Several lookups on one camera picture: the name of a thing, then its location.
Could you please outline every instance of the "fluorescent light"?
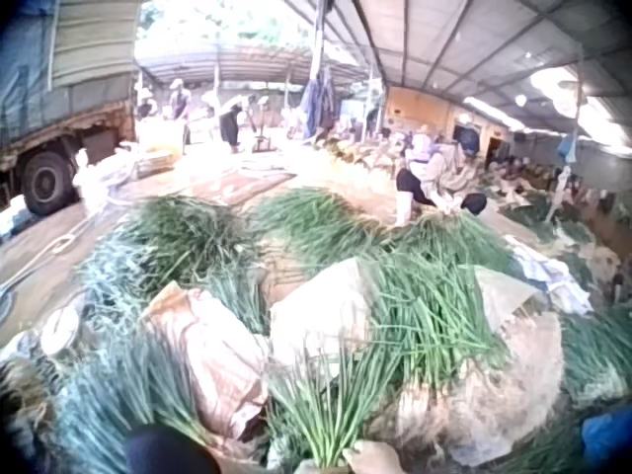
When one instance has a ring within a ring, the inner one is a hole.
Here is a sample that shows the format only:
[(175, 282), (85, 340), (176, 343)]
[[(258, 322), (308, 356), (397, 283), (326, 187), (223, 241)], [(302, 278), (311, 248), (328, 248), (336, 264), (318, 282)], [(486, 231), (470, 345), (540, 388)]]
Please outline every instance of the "fluorescent light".
[(466, 97), (463, 101), (463, 104), (469, 104), (482, 113), (487, 114), (488, 116), (498, 121), (501, 121), (506, 126), (508, 126), (511, 131), (524, 130), (524, 123), (522, 123), (520, 120), (516, 120), (515, 118), (508, 116), (503, 111), (500, 111), (479, 99)]

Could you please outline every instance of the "ceiling light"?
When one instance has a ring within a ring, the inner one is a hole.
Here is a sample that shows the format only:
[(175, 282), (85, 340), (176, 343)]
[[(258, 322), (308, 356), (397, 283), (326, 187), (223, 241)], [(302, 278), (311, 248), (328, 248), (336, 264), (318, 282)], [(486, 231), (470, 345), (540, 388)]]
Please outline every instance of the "ceiling light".
[(515, 103), (517, 104), (518, 107), (524, 107), (524, 104), (526, 104), (526, 97), (524, 96), (524, 94), (515, 96)]
[(483, 114), (487, 114), (494, 119), (504, 123), (511, 131), (524, 130), (524, 123), (513, 117), (508, 116), (503, 111), (496, 109), (495, 107), (486, 104), (485, 102), (475, 99), (473, 97), (466, 97), (463, 104), (469, 104), (470, 106), (478, 109)]

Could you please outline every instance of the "hat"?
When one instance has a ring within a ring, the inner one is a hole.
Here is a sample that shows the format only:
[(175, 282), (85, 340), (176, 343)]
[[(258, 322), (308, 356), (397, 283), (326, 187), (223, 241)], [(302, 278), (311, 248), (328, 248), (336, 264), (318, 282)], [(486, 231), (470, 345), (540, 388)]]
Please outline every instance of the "hat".
[(140, 99), (149, 99), (150, 97), (153, 97), (153, 94), (149, 89), (143, 87), (138, 93), (138, 96), (140, 96)]
[(174, 82), (171, 83), (171, 86), (169, 86), (169, 89), (176, 89), (177, 87), (184, 86), (184, 85), (185, 85), (185, 82), (182, 79), (178, 78), (178, 79), (175, 79)]

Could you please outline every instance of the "wall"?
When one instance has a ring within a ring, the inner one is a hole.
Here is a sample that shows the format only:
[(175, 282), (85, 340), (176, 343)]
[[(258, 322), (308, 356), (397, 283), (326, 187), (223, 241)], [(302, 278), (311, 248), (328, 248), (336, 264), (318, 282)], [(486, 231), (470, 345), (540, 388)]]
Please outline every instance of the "wall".
[(426, 124), (431, 131), (442, 130), (450, 137), (461, 114), (469, 115), (472, 122), (481, 128), (481, 156), (487, 154), (490, 138), (510, 139), (509, 130), (502, 125), (438, 97), (401, 87), (390, 87), (388, 90), (384, 126), (393, 131), (410, 131)]
[[(564, 166), (557, 154), (562, 138), (546, 135), (527, 135), (526, 141), (512, 143), (512, 154), (528, 156), (533, 163)], [(586, 186), (614, 193), (632, 190), (632, 160), (606, 153), (594, 142), (580, 141), (575, 156), (577, 162), (571, 166), (573, 173), (584, 179)]]

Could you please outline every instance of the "hanging clothing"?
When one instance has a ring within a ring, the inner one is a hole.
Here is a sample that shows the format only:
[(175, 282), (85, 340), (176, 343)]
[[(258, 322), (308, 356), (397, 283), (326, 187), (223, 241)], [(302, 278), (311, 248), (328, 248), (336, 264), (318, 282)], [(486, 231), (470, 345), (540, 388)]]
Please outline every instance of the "hanging clothing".
[(338, 102), (331, 72), (319, 73), (310, 79), (300, 101), (300, 109), (307, 115), (303, 139), (316, 134), (318, 127), (331, 130), (338, 119)]

